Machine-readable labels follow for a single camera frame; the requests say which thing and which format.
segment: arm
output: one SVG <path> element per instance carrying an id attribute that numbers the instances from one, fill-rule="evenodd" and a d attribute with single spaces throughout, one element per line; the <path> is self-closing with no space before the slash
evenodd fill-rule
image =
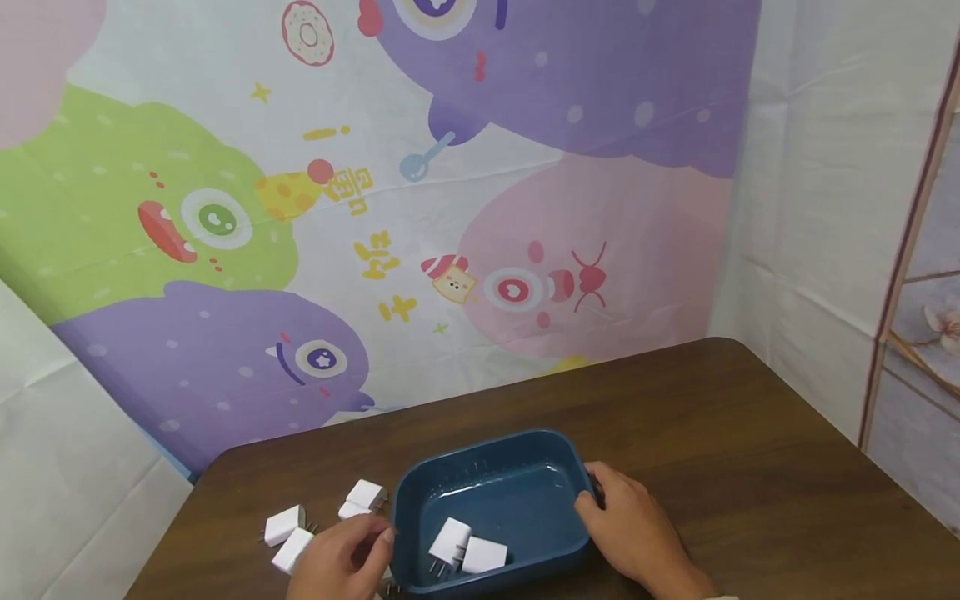
<path id="1" fill-rule="evenodd" d="M 589 492 L 574 505 L 610 565 L 657 600 L 707 600 L 719 596 L 709 576 L 689 559 L 657 500 L 639 482 L 603 463 L 587 471 L 606 499 L 601 509 Z"/>

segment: yellow star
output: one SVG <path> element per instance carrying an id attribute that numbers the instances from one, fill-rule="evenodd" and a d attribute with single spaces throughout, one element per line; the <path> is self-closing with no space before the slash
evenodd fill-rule
<path id="1" fill-rule="evenodd" d="M 261 85 L 260 82 L 253 82 L 253 84 L 256 85 L 256 89 L 253 91 L 250 97 L 259 98 L 260 100 L 263 101 L 263 104 L 267 104 L 267 96 L 269 96 L 274 92 L 270 89 L 267 89 L 263 85 Z"/>

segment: pink flower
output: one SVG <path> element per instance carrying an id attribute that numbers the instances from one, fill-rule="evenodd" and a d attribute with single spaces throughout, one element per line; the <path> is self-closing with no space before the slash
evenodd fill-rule
<path id="1" fill-rule="evenodd" d="M 948 310 L 938 314 L 924 306 L 924 316 L 930 328 L 940 334 L 940 345 L 944 350 L 960 356 L 960 310 Z"/>
<path id="2" fill-rule="evenodd" d="M 57 115 L 66 72 L 89 49 L 107 0 L 3 0 L 0 149 L 43 131 Z"/>

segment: white cloth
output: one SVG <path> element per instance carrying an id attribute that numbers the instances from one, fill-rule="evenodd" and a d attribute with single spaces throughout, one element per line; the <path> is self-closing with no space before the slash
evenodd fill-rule
<path id="1" fill-rule="evenodd" d="M 0 281 L 0 598 L 123 598 L 190 492 Z"/>

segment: cartoon eye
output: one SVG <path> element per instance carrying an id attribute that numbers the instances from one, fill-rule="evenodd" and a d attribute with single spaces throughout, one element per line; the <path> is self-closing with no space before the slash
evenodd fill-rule
<path id="1" fill-rule="evenodd" d="M 253 235 L 247 211 L 219 189 L 207 187 L 187 194 L 180 216 L 197 240 L 221 250 L 240 248 Z"/>
<path id="2" fill-rule="evenodd" d="M 394 6 L 410 31 L 423 39 L 443 41 L 464 30 L 477 0 L 394 0 Z"/>
<path id="3" fill-rule="evenodd" d="M 530 310 L 543 300 L 543 283 L 537 276 L 514 267 L 489 274 L 483 291 L 491 304 L 511 312 Z"/>
<path id="4" fill-rule="evenodd" d="M 297 366 L 311 377 L 327 379 L 347 370 L 347 355 L 327 340 L 313 340 L 297 348 Z"/>

